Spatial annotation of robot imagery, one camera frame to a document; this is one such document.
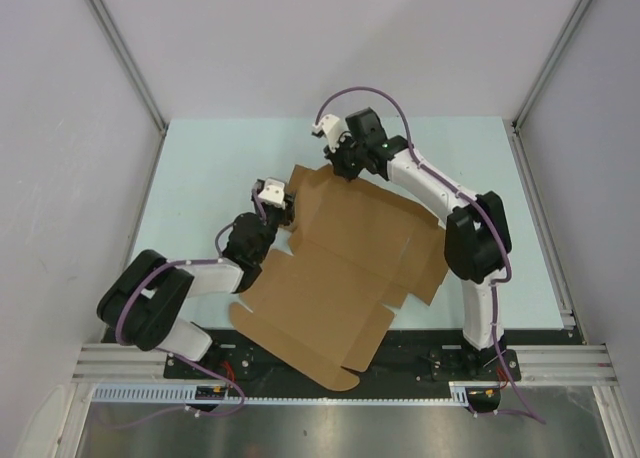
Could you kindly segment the brown cardboard box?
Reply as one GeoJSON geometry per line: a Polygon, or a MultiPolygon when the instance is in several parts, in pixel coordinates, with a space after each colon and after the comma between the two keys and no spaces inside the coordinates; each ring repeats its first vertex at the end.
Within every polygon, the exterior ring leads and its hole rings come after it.
{"type": "Polygon", "coordinates": [[[330,166],[296,166],[288,251],[272,249],[229,307],[235,330],[322,387],[359,383],[408,295],[430,304],[448,266],[421,204],[330,166]]]}

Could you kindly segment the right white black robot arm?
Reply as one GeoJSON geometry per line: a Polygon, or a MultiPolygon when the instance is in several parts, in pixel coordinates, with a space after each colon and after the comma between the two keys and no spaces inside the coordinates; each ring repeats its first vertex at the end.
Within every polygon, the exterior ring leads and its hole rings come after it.
{"type": "Polygon", "coordinates": [[[371,108],[346,118],[319,115],[312,135],[327,140],[324,156],[348,181],[364,170],[411,193],[445,228],[444,257],[462,282],[463,371],[484,379],[497,367],[490,348],[502,337],[495,286],[511,278],[512,249],[504,205],[494,192],[473,195],[433,167],[408,136],[388,137],[371,108]]]}

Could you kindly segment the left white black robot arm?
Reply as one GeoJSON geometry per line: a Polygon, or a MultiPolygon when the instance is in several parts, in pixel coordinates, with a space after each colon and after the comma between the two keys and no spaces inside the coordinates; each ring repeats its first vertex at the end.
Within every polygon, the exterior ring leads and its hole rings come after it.
{"type": "Polygon", "coordinates": [[[242,293],[262,273],[278,230],[294,221],[295,196],[284,182],[268,178],[256,181],[251,201],[252,211],[220,231],[228,235],[225,247],[216,236],[214,258],[170,261],[152,249],[138,254],[97,305],[98,318],[114,330],[117,343],[178,355],[202,378],[219,370],[213,338],[179,313],[191,297],[242,293]]]}

